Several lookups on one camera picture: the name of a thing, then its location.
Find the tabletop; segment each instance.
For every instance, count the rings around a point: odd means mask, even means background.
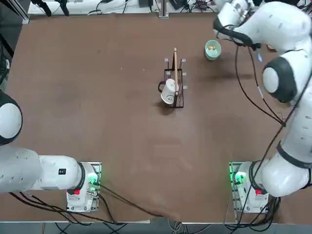
[[[165,217],[235,222],[229,162],[261,159],[279,125],[239,89],[234,44],[220,41],[221,56],[213,62],[205,58],[205,43],[215,39],[215,16],[32,18],[22,28],[7,86],[24,117],[13,144],[40,155],[101,161],[102,184]],[[178,59],[187,60],[188,89],[184,108],[167,110],[157,85],[174,47]],[[259,82],[265,63],[277,56],[266,47],[260,53]],[[246,48],[239,50],[238,73],[246,92],[264,108]],[[279,114],[289,111],[266,97]],[[65,191],[34,194],[66,207]],[[275,222],[312,224],[311,194],[307,189],[283,197]],[[109,195],[107,200],[117,220],[152,218]],[[64,220],[9,195],[1,201],[2,221]],[[108,219],[103,204],[90,215]]]

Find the mug handle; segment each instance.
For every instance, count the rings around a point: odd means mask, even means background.
[[[164,81],[159,82],[159,84],[158,84],[158,91],[159,91],[160,93],[162,93],[162,90],[160,89],[160,86],[161,86],[162,84],[165,85],[166,82],[164,82]]]

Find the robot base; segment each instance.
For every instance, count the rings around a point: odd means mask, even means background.
[[[98,210],[99,186],[100,184],[101,162],[81,162],[85,169],[85,180],[82,188],[75,191],[73,195],[66,192],[67,210],[72,212],[93,212]]]
[[[249,167],[252,162],[230,162],[230,178],[232,186],[232,197],[234,205],[235,218],[237,220],[237,212],[241,212],[246,196],[250,187]],[[269,195],[257,195],[252,187],[245,205],[244,213],[260,213],[263,207],[268,203]]]

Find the wire mug rack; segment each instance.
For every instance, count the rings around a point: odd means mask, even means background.
[[[184,107],[184,89],[187,89],[187,86],[183,85],[183,77],[186,76],[186,72],[183,72],[182,70],[182,64],[186,62],[186,59],[182,58],[180,60],[180,65],[179,67],[177,66],[177,55],[176,55],[176,48],[174,50],[174,55],[173,55],[173,60],[172,60],[172,67],[170,68],[169,65],[169,59],[165,58],[165,63],[167,65],[167,68],[164,69],[164,81],[161,81],[158,85],[158,90],[161,92],[159,89],[159,86],[161,84],[166,84],[168,79],[172,78],[172,73],[174,73],[174,80],[175,80],[175,95],[174,95],[174,101],[172,104],[167,104],[165,103],[165,106],[167,108],[172,108],[172,109],[179,109]]]

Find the white mug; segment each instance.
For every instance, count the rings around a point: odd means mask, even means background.
[[[175,80],[174,79],[167,79],[166,83],[164,81],[161,81],[158,85],[158,91],[161,93],[161,99],[166,103],[166,104],[173,104],[175,100]]]

